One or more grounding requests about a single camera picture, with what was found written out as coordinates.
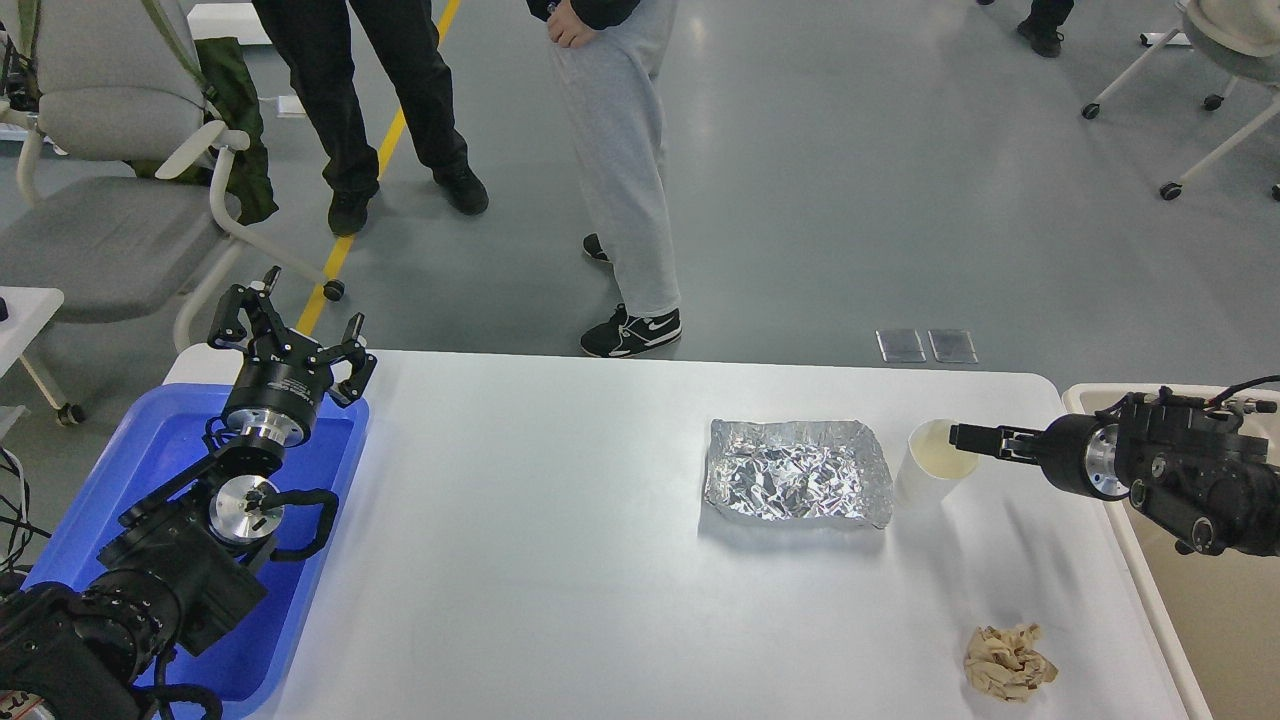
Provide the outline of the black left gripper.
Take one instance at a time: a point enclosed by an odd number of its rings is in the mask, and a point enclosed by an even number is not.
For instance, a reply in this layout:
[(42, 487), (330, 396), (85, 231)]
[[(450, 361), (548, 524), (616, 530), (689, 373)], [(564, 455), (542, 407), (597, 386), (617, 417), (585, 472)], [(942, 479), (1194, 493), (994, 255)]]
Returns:
[[(221, 411), (224, 427), (293, 448), (310, 439), (325, 395), (339, 407), (364, 397), (378, 357), (361, 336), (364, 313), (349, 319), (338, 345), (301, 341), (271, 302), (280, 273), (271, 266), (261, 281), (230, 286), (215, 307), (207, 346), (244, 355)], [(349, 373), (337, 379), (334, 366), (343, 364)]]

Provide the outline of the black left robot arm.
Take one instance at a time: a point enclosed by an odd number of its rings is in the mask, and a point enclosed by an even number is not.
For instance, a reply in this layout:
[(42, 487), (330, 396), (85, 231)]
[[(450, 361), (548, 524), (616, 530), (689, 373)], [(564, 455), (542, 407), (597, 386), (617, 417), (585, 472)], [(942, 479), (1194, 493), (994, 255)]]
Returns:
[(170, 719), (178, 703), (220, 719), (205, 685), (172, 684), (178, 648), (201, 655), (266, 597), (266, 562), (302, 562), (332, 536), (332, 489), (278, 489), (288, 448), (310, 441), (325, 397), (358, 401), (378, 360), (356, 313), (325, 347), (271, 302), (279, 268), (220, 299), (207, 343), (243, 355), (207, 452), (119, 516), (84, 591), (42, 582), (3, 602), (5, 719)]

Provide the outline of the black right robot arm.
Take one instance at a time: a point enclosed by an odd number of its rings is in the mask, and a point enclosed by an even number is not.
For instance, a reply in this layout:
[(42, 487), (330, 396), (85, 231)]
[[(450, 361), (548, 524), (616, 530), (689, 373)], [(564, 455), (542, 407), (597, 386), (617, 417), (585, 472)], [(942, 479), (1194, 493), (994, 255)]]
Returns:
[(1279, 547), (1279, 475), (1267, 439), (1242, 434), (1251, 414), (1277, 404), (1247, 398), (1247, 380), (1201, 398), (1167, 386), (1068, 414), (1042, 430), (954, 424), (956, 450), (1041, 469), (1055, 488), (1128, 501), (1175, 539), (1179, 553), (1229, 550), (1272, 557)]

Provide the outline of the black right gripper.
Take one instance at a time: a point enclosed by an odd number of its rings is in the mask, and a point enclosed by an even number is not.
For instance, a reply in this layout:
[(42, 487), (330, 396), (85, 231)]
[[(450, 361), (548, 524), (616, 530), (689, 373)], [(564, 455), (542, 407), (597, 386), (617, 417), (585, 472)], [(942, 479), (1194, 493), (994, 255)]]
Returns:
[(1115, 454), (1119, 425), (1093, 415), (1069, 414), (1044, 430), (957, 423), (948, 430), (956, 451), (1039, 466), (1057, 489), (1092, 498), (1125, 498)]

